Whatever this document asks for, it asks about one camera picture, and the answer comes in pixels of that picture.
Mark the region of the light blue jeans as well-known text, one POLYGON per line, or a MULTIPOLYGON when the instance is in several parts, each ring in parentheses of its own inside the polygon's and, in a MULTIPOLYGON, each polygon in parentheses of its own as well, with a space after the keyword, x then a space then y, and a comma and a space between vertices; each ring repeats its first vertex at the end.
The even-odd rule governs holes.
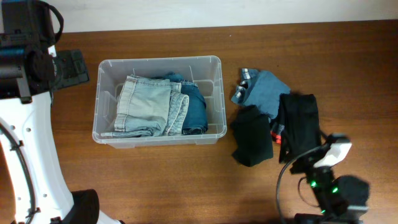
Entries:
POLYGON ((128 76, 118 98, 114 129, 104 138, 179 136, 188 113, 189 96, 169 79, 128 76))

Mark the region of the dark blue jeans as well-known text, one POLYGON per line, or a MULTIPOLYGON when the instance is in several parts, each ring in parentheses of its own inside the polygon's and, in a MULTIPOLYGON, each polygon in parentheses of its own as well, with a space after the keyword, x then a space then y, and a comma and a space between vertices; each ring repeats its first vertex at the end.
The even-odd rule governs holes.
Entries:
POLYGON ((169 80, 171 86, 169 117, 164 135, 198 135, 208 130, 206 103, 198 85, 178 73, 168 73, 161 80, 169 80))

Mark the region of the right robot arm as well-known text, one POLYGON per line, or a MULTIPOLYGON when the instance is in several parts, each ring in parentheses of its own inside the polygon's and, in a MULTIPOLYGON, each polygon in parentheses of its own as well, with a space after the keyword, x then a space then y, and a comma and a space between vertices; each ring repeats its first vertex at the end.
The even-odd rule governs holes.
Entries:
POLYGON ((304 174, 321 214, 298 213, 299 224, 347 223, 361 224, 367 213, 370 184, 354 175, 335 177, 333 166, 345 159, 352 142, 344 134, 320 133, 325 142, 316 151, 297 159, 291 174, 304 174))

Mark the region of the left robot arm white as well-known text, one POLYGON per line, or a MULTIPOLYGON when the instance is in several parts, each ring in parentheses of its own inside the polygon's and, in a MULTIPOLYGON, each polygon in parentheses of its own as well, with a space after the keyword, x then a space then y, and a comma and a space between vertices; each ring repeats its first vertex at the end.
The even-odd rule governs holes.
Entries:
POLYGON ((53 94, 89 81, 79 50, 57 52, 64 20, 44 1, 1 2, 1 147, 15 195, 15 223, 112 223, 93 189, 70 191, 60 168, 53 94))

